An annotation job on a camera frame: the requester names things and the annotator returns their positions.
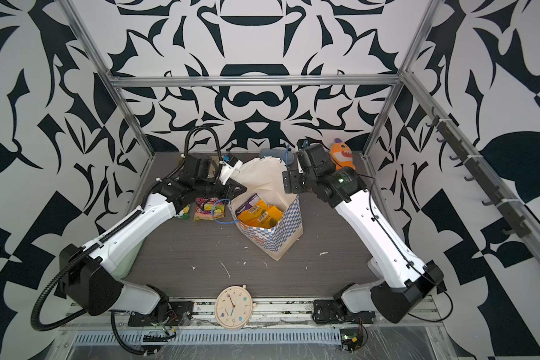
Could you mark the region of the pink fruit candy bag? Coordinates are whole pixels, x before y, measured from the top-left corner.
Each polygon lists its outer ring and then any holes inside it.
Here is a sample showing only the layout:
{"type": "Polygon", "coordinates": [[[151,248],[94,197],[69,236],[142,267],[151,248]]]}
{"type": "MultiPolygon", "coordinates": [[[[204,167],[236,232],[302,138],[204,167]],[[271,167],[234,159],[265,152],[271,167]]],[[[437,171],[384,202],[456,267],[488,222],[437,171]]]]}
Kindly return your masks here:
{"type": "Polygon", "coordinates": [[[224,204],[216,197],[197,198],[194,221],[214,221],[225,217],[224,204]]]}

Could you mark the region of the orange yellow snack bag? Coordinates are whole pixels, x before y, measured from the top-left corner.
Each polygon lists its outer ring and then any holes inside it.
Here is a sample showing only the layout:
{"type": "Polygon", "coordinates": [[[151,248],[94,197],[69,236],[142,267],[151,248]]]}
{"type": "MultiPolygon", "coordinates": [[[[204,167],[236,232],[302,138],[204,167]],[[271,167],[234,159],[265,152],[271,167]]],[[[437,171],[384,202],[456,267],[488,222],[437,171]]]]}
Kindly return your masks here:
{"type": "Polygon", "coordinates": [[[282,219],[284,213],[276,206],[269,207],[252,227],[271,229],[282,219]]]}
{"type": "Polygon", "coordinates": [[[242,211],[238,215],[238,220],[247,226],[253,226],[268,208],[268,204],[261,199],[249,209],[242,211]]]}

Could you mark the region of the blue checkered paper bag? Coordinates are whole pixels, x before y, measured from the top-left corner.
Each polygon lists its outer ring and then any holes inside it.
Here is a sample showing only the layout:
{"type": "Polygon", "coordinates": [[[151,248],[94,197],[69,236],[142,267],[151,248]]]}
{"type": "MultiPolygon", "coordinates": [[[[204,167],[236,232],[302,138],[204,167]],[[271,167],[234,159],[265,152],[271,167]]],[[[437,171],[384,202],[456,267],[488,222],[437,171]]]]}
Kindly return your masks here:
{"type": "Polygon", "coordinates": [[[260,250],[278,261],[303,235],[299,197],[284,190],[287,164],[278,157],[257,157],[243,162],[231,155],[221,161],[223,185],[234,181],[246,188],[240,195],[220,195],[230,225],[260,250]]]}

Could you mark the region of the green yellow snack packet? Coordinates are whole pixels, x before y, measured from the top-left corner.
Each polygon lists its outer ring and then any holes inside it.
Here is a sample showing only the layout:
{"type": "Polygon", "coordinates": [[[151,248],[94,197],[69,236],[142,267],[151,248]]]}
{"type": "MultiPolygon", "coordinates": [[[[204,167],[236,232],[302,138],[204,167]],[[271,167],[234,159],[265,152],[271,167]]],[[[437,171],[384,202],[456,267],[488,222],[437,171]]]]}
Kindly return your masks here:
{"type": "Polygon", "coordinates": [[[178,212],[176,215],[175,215],[175,218],[179,218],[179,219],[183,219],[183,220],[187,220],[189,219],[189,212],[191,210],[191,206],[190,205],[186,205],[186,207],[184,207],[180,212],[178,212]]]}

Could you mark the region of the purple snack bag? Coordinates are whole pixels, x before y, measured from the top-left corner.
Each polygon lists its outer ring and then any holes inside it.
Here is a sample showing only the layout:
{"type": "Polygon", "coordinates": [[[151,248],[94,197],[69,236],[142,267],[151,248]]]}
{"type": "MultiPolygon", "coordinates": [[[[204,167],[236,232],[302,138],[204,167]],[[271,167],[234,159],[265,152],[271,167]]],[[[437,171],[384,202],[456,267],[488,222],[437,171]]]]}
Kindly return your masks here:
{"type": "Polygon", "coordinates": [[[240,214],[244,211],[250,210],[251,208],[255,207],[255,205],[258,204],[260,200],[260,196],[257,193],[254,193],[235,210],[235,215],[240,216],[240,214]]]}

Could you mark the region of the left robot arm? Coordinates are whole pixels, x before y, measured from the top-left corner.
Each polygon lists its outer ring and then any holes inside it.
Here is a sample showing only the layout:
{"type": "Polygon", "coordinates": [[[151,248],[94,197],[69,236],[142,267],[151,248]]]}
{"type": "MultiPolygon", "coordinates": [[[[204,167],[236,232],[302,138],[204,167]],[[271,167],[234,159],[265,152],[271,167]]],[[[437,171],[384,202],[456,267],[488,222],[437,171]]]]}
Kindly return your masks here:
{"type": "Polygon", "coordinates": [[[118,265],[139,243],[164,222],[199,198],[232,200],[247,188],[235,178],[243,161],[233,154],[222,157],[214,176],[207,157],[188,154],[176,173],[158,178],[141,205],[103,235],[81,247],[68,246],[60,253],[67,273],[59,289],[87,314],[129,311],[143,315],[162,312],[166,299],[149,285],[123,282],[113,277],[118,265]]]}

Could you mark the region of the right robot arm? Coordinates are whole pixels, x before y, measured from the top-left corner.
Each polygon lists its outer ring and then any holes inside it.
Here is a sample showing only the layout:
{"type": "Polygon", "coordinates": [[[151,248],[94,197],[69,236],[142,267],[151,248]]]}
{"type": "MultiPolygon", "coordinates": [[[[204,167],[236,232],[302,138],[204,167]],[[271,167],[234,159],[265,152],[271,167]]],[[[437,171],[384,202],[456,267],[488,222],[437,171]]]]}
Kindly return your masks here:
{"type": "Polygon", "coordinates": [[[443,282],[442,270],[424,262],[395,232],[371,195],[365,177],[336,163],[318,143],[303,140],[295,156],[298,167],[283,172],[288,194],[312,193],[329,204],[355,231],[372,258],[374,282],[352,284],[339,294],[350,313],[376,311],[399,323],[443,282]]]}

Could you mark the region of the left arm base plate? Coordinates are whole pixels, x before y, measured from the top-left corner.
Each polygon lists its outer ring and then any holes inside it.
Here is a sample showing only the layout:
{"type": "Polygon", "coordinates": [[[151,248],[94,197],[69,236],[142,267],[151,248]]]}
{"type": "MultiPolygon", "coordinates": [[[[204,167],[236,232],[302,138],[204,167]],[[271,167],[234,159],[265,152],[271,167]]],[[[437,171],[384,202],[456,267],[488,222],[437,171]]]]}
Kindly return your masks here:
{"type": "Polygon", "coordinates": [[[180,326],[192,319],[193,309],[193,301],[170,301],[169,304],[160,303],[157,309],[150,314],[144,315],[133,312],[127,324],[130,327],[180,326]]]}

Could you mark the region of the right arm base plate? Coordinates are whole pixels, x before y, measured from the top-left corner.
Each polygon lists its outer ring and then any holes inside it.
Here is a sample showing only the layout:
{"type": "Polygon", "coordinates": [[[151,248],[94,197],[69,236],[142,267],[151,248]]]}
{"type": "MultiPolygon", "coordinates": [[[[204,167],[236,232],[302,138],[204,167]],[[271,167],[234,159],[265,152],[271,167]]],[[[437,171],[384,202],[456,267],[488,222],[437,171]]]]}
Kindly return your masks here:
{"type": "Polygon", "coordinates": [[[313,301],[311,318],[316,324],[373,324],[375,317],[373,311],[352,313],[341,301],[323,299],[313,301]]]}

